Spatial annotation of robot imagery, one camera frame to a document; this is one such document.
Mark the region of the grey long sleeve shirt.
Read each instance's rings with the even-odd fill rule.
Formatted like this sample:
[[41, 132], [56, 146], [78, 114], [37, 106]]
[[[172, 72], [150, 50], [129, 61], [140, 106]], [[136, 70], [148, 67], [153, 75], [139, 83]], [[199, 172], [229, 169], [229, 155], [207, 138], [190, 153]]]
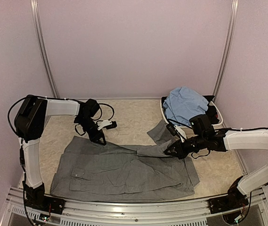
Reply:
[[193, 161], [163, 152], [173, 137], [164, 121], [148, 132], [154, 145], [99, 145], [74, 137], [61, 155], [50, 194], [80, 201], [158, 202], [193, 195]]

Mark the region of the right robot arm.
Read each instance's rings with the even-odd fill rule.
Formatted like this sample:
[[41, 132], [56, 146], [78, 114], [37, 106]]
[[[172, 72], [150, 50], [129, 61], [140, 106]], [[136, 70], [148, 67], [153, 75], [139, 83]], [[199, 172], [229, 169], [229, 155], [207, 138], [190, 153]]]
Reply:
[[[170, 145], [165, 155], [186, 158], [202, 149], [216, 152], [232, 150], [268, 150], [268, 127], [253, 129], [215, 129], [205, 114], [190, 119], [195, 136], [179, 139]], [[253, 190], [268, 184], [268, 164], [237, 179], [224, 198], [224, 205], [234, 209]]]

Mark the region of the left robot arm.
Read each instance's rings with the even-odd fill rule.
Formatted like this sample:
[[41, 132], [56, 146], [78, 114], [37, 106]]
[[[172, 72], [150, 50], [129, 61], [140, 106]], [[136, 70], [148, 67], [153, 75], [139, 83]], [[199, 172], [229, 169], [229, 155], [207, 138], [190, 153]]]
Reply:
[[39, 166], [39, 143], [48, 120], [52, 116], [73, 116], [76, 126], [88, 134], [93, 143], [106, 145], [104, 128], [116, 126], [108, 120], [94, 119], [100, 111], [100, 103], [94, 99], [85, 102], [73, 99], [47, 98], [27, 95], [20, 99], [22, 103], [14, 119], [14, 133], [19, 138], [20, 163], [24, 169], [23, 189], [27, 201], [38, 209], [45, 209], [49, 199], [45, 196], [44, 183]]

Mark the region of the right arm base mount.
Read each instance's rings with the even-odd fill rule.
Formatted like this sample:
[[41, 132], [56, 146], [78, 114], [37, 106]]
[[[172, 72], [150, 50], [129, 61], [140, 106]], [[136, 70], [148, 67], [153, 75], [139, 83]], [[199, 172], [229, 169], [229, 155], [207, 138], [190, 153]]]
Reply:
[[249, 201], [245, 196], [242, 198], [235, 198], [231, 195], [225, 195], [209, 199], [208, 204], [211, 214], [215, 214], [247, 206]]

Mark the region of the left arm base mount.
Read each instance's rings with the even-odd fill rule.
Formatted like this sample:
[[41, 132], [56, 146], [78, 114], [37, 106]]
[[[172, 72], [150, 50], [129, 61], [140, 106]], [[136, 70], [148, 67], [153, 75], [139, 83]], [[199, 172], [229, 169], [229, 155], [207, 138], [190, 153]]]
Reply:
[[54, 213], [62, 215], [65, 207], [65, 200], [55, 197], [44, 196], [42, 198], [42, 201], [40, 202], [31, 198], [25, 198], [25, 205], [26, 207], [48, 212], [50, 214]]

